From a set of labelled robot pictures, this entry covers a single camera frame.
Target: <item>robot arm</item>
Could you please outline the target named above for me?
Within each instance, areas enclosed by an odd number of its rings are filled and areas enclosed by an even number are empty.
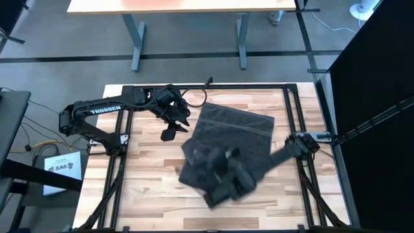
[[[79,134],[87,140],[102,143],[107,155],[121,156],[123,144],[120,135],[106,133],[88,124],[85,119],[89,116],[110,113],[114,111],[150,111],[157,118],[168,124],[161,134],[163,141],[173,140],[177,131],[187,132],[176,121],[189,126],[187,118],[190,115],[185,99],[174,85],[160,88],[124,87],[120,96],[90,101],[79,101],[68,105],[59,115],[59,132],[66,136]]]

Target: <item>desk leg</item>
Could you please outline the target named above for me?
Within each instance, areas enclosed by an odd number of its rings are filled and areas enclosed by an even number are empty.
[[[17,39],[17,38],[11,37],[11,36],[3,35],[3,34],[0,34],[0,38],[5,38],[5,39],[8,39],[9,41],[13,41],[13,42],[19,43],[21,45],[26,42],[22,39]]]
[[[124,20],[125,26],[128,29],[129,35],[131,36],[135,47],[131,70],[138,72],[142,46],[144,44],[145,22],[140,22],[140,25],[137,28],[131,14],[122,14],[122,19]]]
[[[250,12],[241,15],[241,19],[237,20],[237,42],[239,46],[240,67],[242,70],[247,69],[246,55],[246,35]]]

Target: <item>yellow cable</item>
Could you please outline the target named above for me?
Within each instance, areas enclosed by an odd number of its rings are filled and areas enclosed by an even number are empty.
[[[32,148],[35,148],[35,147],[42,146],[42,145],[48,144],[48,143],[60,143],[60,144],[63,144],[65,146],[67,146],[71,152],[73,152],[72,148],[68,144],[66,144],[64,142],[61,142],[61,141],[58,141],[58,140],[48,140],[48,141],[45,141],[45,142],[40,142],[40,143],[37,143],[37,144],[35,144],[35,145],[31,146],[31,147]],[[22,151],[17,151],[17,152],[26,152],[26,149],[25,148],[16,148],[16,149],[21,149],[22,150]]]

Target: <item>gray floor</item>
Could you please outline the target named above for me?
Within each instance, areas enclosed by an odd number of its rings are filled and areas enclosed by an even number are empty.
[[[65,11],[69,2],[31,1],[30,10],[23,12],[12,33],[27,42],[24,45],[8,42],[0,59],[132,54],[133,45],[120,16],[68,15]],[[358,21],[349,14],[349,7],[355,2],[358,0],[313,0],[310,5],[321,8],[316,15],[331,27],[357,31]],[[235,20],[239,17],[234,13],[146,14],[135,19],[147,23],[144,54],[161,54],[235,52]],[[342,50],[354,36],[347,30],[329,30],[312,14],[303,17],[314,50]],[[265,12],[253,13],[247,49],[305,50],[295,14],[285,14],[281,24],[272,27]],[[318,68],[328,69],[335,59],[336,56],[317,56]],[[0,63],[0,86],[29,90],[33,101],[61,111],[74,101],[101,97],[105,84],[110,83],[204,82],[210,76],[215,82],[313,81],[307,73],[310,67],[306,56],[249,57],[246,71],[239,69],[238,58],[144,60],[138,73],[131,72],[130,66],[131,61]],[[57,131],[58,119],[46,109],[31,104],[27,116]],[[45,140],[31,129],[28,131],[31,144]],[[19,132],[14,147],[26,143],[26,136]],[[31,155],[10,154],[9,158],[29,163]],[[18,200],[19,196],[14,195],[0,215],[0,232],[8,230]],[[21,226],[30,227],[33,232],[59,231],[71,224],[75,209],[29,208]]]

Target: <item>desk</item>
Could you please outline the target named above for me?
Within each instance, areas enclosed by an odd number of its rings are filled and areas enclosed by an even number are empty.
[[[297,87],[307,131],[323,131],[325,126],[313,83],[297,83]],[[103,97],[120,95],[121,91],[122,85],[106,85]],[[208,102],[274,117],[272,151],[284,146],[290,125],[281,89],[206,91]],[[200,91],[189,91],[184,98],[198,104],[204,95]],[[229,201],[213,212],[193,188],[180,184],[177,169],[184,163],[180,146],[191,137],[201,109],[190,108],[190,111],[189,133],[177,133],[171,142],[160,141],[160,133],[166,128],[161,120],[149,111],[134,113],[117,230],[126,225],[130,230],[297,229],[298,224],[306,223],[293,159],[269,172],[249,197],[238,203]],[[294,107],[293,113],[298,129]],[[100,115],[97,127],[113,132],[116,118],[117,113]],[[321,145],[321,149],[331,153],[326,145]],[[93,152],[103,150],[102,147],[93,148]],[[108,161],[106,155],[89,157],[73,227],[83,224],[102,199]],[[317,153],[314,162],[322,197],[342,221],[349,223],[334,161]],[[311,203],[313,214],[317,216],[312,199]],[[109,226],[112,206],[108,204],[105,226]]]
[[[14,182],[14,179],[75,191],[81,189],[82,182],[77,179],[7,159],[29,98],[28,91],[0,91],[0,212],[9,192],[26,193],[27,184]]]
[[[72,0],[68,13],[73,14],[121,14],[134,43],[132,71],[137,72],[145,23],[138,28],[131,14],[172,13],[172,12],[244,12],[237,20],[237,39],[240,66],[247,68],[246,35],[250,12],[269,10],[294,10],[294,0]]]

